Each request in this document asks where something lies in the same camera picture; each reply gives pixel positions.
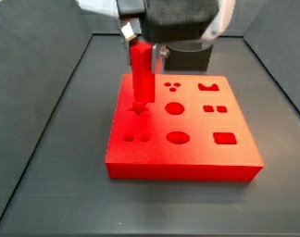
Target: red shape sorter board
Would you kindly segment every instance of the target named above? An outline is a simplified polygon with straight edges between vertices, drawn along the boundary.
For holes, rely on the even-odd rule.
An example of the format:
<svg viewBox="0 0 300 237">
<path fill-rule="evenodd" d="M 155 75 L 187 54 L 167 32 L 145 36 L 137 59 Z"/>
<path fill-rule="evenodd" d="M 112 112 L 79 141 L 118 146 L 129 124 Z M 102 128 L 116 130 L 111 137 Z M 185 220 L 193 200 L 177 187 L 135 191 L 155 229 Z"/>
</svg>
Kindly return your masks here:
<svg viewBox="0 0 300 237">
<path fill-rule="evenodd" d="M 123 76 L 106 164 L 112 179 L 250 181 L 263 167 L 225 77 L 157 75 L 155 103 L 131 109 Z"/>
</svg>

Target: circular hole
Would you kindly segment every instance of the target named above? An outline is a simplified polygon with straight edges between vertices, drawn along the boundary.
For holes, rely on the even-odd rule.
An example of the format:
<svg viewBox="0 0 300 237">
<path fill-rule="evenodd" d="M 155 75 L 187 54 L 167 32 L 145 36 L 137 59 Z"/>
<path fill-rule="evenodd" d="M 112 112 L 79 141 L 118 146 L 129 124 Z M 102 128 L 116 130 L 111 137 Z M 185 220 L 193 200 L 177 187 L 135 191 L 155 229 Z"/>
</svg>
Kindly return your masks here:
<svg viewBox="0 0 300 237">
<path fill-rule="evenodd" d="M 183 144 L 190 140 L 190 136 L 183 131 L 173 131 L 166 135 L 166 140 L 174 144 Z"/>
<path fill-rule="evenodd" d="M 178 102 L 171 102 L 165 106 L 165 110 L 170 115 L 181 115 L 185 112 L 185 107 Z"/>
<path fill-rule="evenodd" d="M 125 142 L 134 142 L 134 134 L 133 133 L 125 134 Z"/>
<path fill-rule="evenodd" d="M 147 135 L 147 134 L 143 134 L 142 136 L 141 136 L 141 141 L 142 142 L 147 142 L 150 140 L 150 136 Z"/>
</svg>

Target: rectangular hole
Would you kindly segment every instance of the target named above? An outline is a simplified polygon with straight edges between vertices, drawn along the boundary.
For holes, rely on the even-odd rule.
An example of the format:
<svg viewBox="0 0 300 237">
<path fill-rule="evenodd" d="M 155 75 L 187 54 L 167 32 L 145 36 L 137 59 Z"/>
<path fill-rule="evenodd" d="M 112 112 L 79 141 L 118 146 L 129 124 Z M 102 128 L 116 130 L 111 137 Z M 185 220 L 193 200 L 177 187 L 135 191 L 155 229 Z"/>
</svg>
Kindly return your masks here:
<svg viewBox="0 0 300 237">
<path fill-rule="evenodd" d="M 203 110 L 205 110 L 205 112 L 207 112 L 207 113 L 214 112 L 213 106 L 203 106 Z"/>
<path fill-rule="evenodd" d="M 226 106 L 217 106 L 217 111 L 218 113 L 226 113 L 227 112 Z"/>
<path fill-rule="evenodd" d="M 235 135 L 231 132 L 214 132 L 213 137 L 217 144 L 237 144 Z"/>
</svg>

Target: gray table surface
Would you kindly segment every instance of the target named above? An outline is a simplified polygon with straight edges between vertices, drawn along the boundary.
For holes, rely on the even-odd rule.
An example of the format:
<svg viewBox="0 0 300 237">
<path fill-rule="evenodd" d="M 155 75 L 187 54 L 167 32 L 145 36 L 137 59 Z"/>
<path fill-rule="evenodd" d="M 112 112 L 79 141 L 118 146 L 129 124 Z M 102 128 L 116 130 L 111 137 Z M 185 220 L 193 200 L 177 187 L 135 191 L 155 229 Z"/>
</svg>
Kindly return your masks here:
<svg viewBox="0 0 300 237">
<path fill-rule="evenodd" d="M 300 116 L 239 38 L 215 41 L 265 169 L 250 183 L 112 181 L 104 154 L 122 74 L 118 36 L 94 36 L 46 128 L 0 234 L 300 234 Z"/>
</svg>

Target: gray wall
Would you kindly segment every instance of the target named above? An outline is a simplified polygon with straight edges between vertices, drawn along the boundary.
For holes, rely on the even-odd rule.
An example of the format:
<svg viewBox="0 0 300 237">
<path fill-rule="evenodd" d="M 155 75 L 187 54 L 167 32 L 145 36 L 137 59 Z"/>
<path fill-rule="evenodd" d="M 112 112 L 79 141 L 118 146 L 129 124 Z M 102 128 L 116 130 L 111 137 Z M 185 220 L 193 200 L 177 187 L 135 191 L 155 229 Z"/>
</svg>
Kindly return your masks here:
<svg viewBox="0 0 300 237">
<path fill-rule="evenodd" d="M 223 33 L 225 36 L 243 36 L 268 0 L 235 0 L 234 14 Z"/>
<path fill-rule="evenodd" d="M 269 0 L 245 41 L 300 111 L 300 0 Z"/>
<path fill-rule="evenodd" d="M 90 39 L 74 0 L 0 2 L 0 216 Z"/>
</svg>

